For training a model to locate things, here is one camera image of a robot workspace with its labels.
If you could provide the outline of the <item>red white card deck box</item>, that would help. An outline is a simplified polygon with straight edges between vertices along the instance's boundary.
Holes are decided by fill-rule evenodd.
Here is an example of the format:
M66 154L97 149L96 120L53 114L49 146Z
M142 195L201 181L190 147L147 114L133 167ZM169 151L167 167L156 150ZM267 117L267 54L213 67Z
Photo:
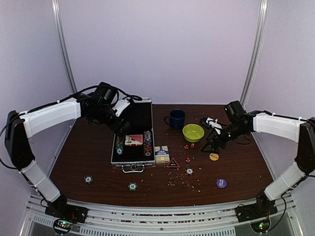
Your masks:
M143 145L143 135L125 135L125 146L141 146Z

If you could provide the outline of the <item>silver aluminium poker case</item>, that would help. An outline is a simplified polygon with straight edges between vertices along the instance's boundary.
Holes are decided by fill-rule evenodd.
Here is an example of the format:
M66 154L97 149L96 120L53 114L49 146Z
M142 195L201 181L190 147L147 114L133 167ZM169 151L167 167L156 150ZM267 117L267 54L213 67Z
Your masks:
M111 164L125 174L142 173L156 164L152 100L135 101L127 118L131 127L123 135L114 135Z

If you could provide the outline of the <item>black red triangle all-in button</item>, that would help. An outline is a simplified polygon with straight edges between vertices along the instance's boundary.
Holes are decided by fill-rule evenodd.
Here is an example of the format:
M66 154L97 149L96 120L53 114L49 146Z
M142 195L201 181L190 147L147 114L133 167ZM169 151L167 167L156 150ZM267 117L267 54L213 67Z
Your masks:
M166 165L168 169L180 169L181 166L178 164L175 158L172 158L170 162Z

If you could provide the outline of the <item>blue gold card deck box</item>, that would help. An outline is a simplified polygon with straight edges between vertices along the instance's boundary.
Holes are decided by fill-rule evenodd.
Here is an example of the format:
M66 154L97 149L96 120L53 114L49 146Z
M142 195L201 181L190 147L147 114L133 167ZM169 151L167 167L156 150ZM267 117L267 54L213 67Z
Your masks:
M168 146L155 146L156 164L169 163L170 155Z

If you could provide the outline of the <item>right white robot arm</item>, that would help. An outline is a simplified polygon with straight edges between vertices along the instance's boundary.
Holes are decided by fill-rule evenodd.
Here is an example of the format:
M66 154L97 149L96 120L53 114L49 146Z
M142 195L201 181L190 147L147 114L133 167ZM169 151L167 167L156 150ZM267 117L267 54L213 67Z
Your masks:
M232 112L230 124L222 125L214 118L201 118L200 125L210 131L203 152L218 153L225 149L229 141L247 133L252 133L259 146L270 144L273 148L284 148L271 153L270 148L261 148L267 157L281 153L290 154L291 164L285 164L272 183L266 186L256 198L252 212L257 217L264 216L274 201L282 194L296 188L315 170L315 119L290 118L266 111Z

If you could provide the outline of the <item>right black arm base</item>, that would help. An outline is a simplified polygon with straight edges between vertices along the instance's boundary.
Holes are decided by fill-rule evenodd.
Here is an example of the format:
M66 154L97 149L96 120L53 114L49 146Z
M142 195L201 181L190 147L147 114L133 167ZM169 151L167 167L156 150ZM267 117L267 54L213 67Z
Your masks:
M258 218L267 217L269 214L278 212L275 200L269 200L264 193L259 193L256 202L249 205L239 205L235 208L238 222L251 221Z

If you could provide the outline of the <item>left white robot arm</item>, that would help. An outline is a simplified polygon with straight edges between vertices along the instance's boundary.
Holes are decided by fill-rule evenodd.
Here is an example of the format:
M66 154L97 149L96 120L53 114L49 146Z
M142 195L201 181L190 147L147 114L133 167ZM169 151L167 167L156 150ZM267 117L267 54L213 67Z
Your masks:
M60 100L23 112L11 111L7 117L4 144L12 165L51 205L59 218L67 218L71 208L37 162L32 141L42 133L63 123L86 118L88 123L106 125L115 134L124 134L130 127L127 116L138 96L124 92L105 82L85 88Z

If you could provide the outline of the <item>lime green bowl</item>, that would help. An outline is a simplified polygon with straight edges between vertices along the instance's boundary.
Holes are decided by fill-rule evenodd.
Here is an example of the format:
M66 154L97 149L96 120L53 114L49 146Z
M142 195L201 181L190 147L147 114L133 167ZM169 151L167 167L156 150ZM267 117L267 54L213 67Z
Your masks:
M205 131L200 125L187 124L184 126L182 133L186 141L197 143L203 138Z

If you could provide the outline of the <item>black red poker chip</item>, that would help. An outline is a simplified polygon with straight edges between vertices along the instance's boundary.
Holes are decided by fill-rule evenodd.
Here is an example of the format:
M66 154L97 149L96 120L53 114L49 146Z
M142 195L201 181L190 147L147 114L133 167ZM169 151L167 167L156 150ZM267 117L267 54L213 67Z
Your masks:
M185 174L188 175L188 176L193 175L193 173L194 173L194 170L193 170L192 168L187 168L187 169L185 170Z

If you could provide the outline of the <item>purple round button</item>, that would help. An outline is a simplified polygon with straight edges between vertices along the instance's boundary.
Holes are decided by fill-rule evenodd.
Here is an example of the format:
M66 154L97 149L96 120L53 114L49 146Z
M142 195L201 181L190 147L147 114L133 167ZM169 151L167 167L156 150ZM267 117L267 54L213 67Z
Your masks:
M216 181L216 185L218 188L226 188L227 186L227 181L223 178L218 178Z

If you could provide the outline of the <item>dark blue mug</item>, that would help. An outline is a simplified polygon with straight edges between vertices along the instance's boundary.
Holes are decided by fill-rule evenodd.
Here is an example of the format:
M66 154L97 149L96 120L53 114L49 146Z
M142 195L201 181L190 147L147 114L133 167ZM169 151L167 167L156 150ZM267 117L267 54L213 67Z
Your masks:
M163 121L167 124L170 128L174 130L179 130L184 127L186 118L186 113L181 109L174 109L172 110L168 116L165 116Z

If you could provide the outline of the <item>green poker chip middle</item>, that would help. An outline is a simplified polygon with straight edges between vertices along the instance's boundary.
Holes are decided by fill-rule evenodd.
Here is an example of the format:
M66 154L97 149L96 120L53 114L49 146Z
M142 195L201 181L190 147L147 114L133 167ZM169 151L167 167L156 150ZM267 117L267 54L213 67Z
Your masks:
M129 189L130 191L135 191L135 190L137 190L137 188L138 188L138 184L135 183L135 182L131 182L131 183L129 183L129 185L128 185L128 189Z

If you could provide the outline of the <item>green poker chip left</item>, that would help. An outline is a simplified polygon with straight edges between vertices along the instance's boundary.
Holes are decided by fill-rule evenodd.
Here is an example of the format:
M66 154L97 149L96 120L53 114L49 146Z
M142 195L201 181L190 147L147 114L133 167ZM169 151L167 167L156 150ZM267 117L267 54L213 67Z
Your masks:
M93 182L93 177L92 176L84 176L84 182L86 184L91 184Z

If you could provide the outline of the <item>left aluminium frame post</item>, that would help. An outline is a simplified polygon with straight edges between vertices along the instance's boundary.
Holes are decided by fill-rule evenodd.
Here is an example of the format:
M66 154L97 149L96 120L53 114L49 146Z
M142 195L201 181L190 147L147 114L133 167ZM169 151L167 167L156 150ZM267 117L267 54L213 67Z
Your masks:
M53 16L55 20L56 29L57 29L61 54L62 54L63 65L66 72L66 78L69 82L71 92L76 93L78 90L77 90L77 86L74 80L71 63L69 59L69 54L68 54L68 50L66 46L66 40L65 40L64 30L63 30L62 15L61 15L61 10L60 10L60 1L51 0L51 3L52 3Z

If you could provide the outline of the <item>right aluminium frame post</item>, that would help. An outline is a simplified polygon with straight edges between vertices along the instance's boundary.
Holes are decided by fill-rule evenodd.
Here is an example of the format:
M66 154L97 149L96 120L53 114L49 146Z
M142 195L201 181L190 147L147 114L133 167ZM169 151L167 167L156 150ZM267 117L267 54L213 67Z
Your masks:
M243 91L240 98L240 102L243 107L245 107L248 102L251 89L254 83L256 70L258 67L258 57L259 57L259 54L263 45L269 2L270 2L269 0L260 1L260 9L259 9L255 39L253 42L252 55L251 55L251 59L249 63L249 68L247 71L246 80L243 86Z

